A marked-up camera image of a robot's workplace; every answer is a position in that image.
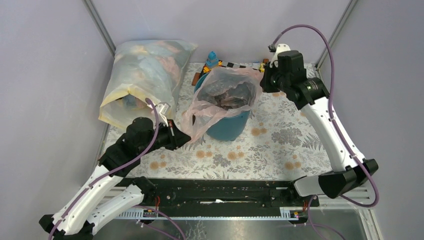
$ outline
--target pink plastic bag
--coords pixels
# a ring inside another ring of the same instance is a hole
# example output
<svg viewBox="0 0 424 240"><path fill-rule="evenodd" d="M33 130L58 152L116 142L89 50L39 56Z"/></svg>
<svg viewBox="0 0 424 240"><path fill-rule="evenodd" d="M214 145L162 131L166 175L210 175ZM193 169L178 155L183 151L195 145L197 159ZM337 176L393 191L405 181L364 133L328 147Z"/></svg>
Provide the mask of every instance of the pink plastic bag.
<svg viewBox="0 0 424 240"><path fill-rule="evenodd" d="M259 85L262 77L263 73L248 67L212 69L183 115L181 129L191 137L189 143L199 139L222 118L250 111L262 93Z"/></svg>

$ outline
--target plastic bag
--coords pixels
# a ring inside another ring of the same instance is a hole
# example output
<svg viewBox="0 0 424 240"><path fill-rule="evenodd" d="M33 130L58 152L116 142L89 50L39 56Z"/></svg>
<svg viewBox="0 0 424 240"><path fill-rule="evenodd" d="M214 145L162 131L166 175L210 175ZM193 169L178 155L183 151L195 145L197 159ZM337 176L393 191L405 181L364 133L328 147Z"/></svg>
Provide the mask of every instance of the plastic bag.
<svg viewBox="0 0 424 240"><path fill-rule="evenodd" d="M196 45L182 40L128 41L116 48L110 81L98 119L126 129L135 118L153 119L145 103L168 103L167 118L176 114L187 63Z"/></svg>
<svg viewBox="0 0 424 240"><path fill-rule="evenodd" d="M183 115L181 129L191 137L189 143L199 139L222 118L250 111L262 94L262 77L263 73L248 67L212 69Z"/></svg>

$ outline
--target metal frame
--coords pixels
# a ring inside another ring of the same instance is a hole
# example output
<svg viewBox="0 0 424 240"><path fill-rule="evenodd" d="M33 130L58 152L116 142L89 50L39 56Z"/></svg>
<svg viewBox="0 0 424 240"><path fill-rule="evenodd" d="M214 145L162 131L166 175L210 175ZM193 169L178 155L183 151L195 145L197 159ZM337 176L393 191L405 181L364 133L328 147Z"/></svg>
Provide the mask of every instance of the metal frame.
<svg viewBox="0 0 424 240"><path fill-rule="evenodd" d="M346 22L348 21L352 11L354 10L355 6L357 5L359 0L350 0L350 2L347 4L346 9L344 10L343 14L341 15L340 20L337 23L337 26L335 27L334 31L331 34L331 37L328 39L328 44L330 45L330 48L333 47L334 43L336 42L340 32L342 31L343 27L345 26ZM325 48L324 51L322 51L321 56L319 56L318 61L316 62L315 68L320 69L324 61L326 60L327 56L329 55L327 49Z"/></svg>
<svg viewBox="0 0 424 240"><path fill-rule="evenodd" d="M115 219L120 220L167 220L167 218L162 216L156 217L145 217L143 216L144 212L148 212L145 209L141 208L130 208L121 214L119 214ZM298 218L290 216L290 210L287 210L283 207L280 207L281 216L261 216L261 217L249 217L249 216L235 216L235 217L222 217L222 216L174 216L172 220L186 220L186 221L203 221L203 220L225 220L225 221L297 221Z"/></svg>
<svg viewBox="0 0 424 240"><path fill-rule="evenodd" d="M109 129L111 129L111 125L108 123L105 123L103 128L103 133L100 139L100 144L97 149L97 154L95 155L95 161L93 163L91 172L94 172L94 169L96 168L97 164L99 163L99 159L103 154L103 149L105 149L105 143L106 143L106 138L108 137L108 134L109 134Z"/></svg>
<svg viewBox="0 0 424 240"><path fill-rule="evenodd" d="M110 199L119 196L122 194L122 192L125 190L125 187L123 186L115 186L113 187L106 195L103 197L103 199L100 201L100 205L103 203L106 203ZM345 194L347 197L351 199L355 199L356 201L359 201L364 204L369 204L371 199L369 196L368 189L366 187L357 187L349 192L346 192ZM351 203L344 200L343 198L336 198L331 199L325 195L319 196L319 207L311 207L311 209L317 209L317 210L352 210L355 209L356 212L358 212L363 229L365 231L366 238L368 240L383 240L383 236L380 231L380 227L378 225L378 222L376 221L375 213L373 209L367 209L367 208L356 208L355 206L352 206ZM298 210L298 207L281 207L281 213L286 214L290 211ZM130 208L127 211L124 211L121 213L118 217L115 219L139 219L139 217L136 217L135 215L139 216L140 212L142 212L138 208ZM276 221L283 221L283 220L290 220L285 219L284 217L178 217L174 218L175 220L276 220Z"/></svg>
<svg viewBox="0 0 424 240"><path fill-rule="evenodd" d="M87 11L90 13L90 16L97 27L98 32L100 33L101 37L103 38L104 42L106 43L107 48L109 49L112 56L115 56L115 44L112 40L111 36L108 33L108 30L105 27L105 24L103 23L102 19L100 18L99 13L96 10L96 7L94 6L92 0L82 0L85 7L87 8Z"/></svg>

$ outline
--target metal floor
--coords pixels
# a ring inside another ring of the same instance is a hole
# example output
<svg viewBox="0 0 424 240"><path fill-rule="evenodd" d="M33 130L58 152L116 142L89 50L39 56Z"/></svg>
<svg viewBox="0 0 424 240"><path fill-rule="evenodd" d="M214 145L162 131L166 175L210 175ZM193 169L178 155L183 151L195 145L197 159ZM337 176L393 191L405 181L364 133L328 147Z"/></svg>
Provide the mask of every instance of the metal floor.
<svg viewBox="0 0 424 240"><path fill-rule="evenodd" d="M313 223L329 225L341 232L347 240L366 240L361 218L355 210L311 210ZM135 220L114 219L94 236L94 240L169 240L147 227L141 228ZM176 221L188 240L319 240L311 226L290 226L288 221L275 220L189 220ZM151 226L177 238L178 230L167 220L156 220ZM317 227L329 240L341 239L337 234Z"/></svg>

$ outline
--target floral mat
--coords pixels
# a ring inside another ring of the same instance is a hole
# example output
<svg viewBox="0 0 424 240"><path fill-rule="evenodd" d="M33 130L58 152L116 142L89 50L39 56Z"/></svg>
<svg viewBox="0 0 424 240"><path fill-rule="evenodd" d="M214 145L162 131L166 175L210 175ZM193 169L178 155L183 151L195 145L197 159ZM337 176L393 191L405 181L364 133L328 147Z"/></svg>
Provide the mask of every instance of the floral mat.
<svg viewBox="0 0 424 240"><path fill-rule="evenodd" d="M203 63L190 63L182 83L175 122L191 104L193 76ZM258 68L255 63L244 64ZM305 64L309 78L316 73ZM103 151L124 133L110 126ZM294 180L331 170L315 130L283 92L264 93L253 108L243 133L235 141L218 141L207 134L178 150L155 150L141 159L128 177L188 179Z"/></svg>

